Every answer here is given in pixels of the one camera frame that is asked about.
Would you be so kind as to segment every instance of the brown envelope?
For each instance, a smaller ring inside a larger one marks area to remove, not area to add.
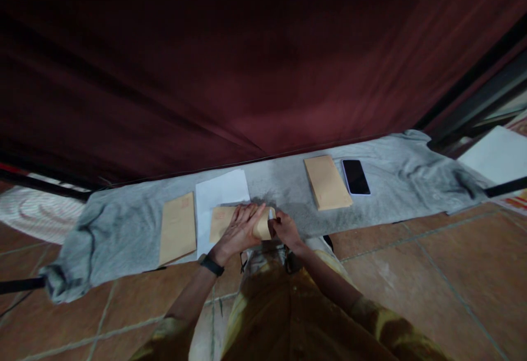
[[[330,155],[305,159],[304,163],[318,210],[348,207],[353,204]]]
[[[210,223],[210,238],[211,243],[217,243],[221,236],[225,233],[225,230],[231,223],[232,214],[236,210],[235,206],[219,206],[215,207],[212,211],[212,221]],[[272,217],[276,218],[276,214],[272,207],[266,207],[262,213],[262,216],[258,220],[258,223],[253,229],[253,235],[261,240],[271,240],[271,234],[267,226],[267,220],[269,220],[269,210],[272,212]]]
[[[194,193],[191,192],[163,206],[159,265],[180,258],[195,249]]]

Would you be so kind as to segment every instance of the phone screen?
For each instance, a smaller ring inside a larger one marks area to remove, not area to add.
[[[343,160],[344,174],[346,175],[347,189],[350,194],[370,195],[368,182],[362,170],[361,161]]]

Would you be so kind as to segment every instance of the hand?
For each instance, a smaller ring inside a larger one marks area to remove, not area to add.
[[[268,221],[271,237],[277,235],[283,244],[288,246],[294,253],[304,246],[300,239],[295,221],[282,211],[276,213],[276,218]]]
[[[232,214],[230,225],[210,251],[209,257],[218,265],[225,266],[234,254],[259,245],[261,240],[253,235],[253,228],[264,208],[265,204],[238,205]]]

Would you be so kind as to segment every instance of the watch strap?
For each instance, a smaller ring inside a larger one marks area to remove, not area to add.
[[[207,268],[218,277],[220,277],[223,274],[223,271],[225,270],[224,267],[219,266],[208,255],[203,258],[203,260],[200,262],[200,265]]]

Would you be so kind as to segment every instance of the dark red curtain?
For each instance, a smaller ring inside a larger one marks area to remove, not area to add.
[[[129,181],[412,127],[527,0],[3,0],[0,148]]]

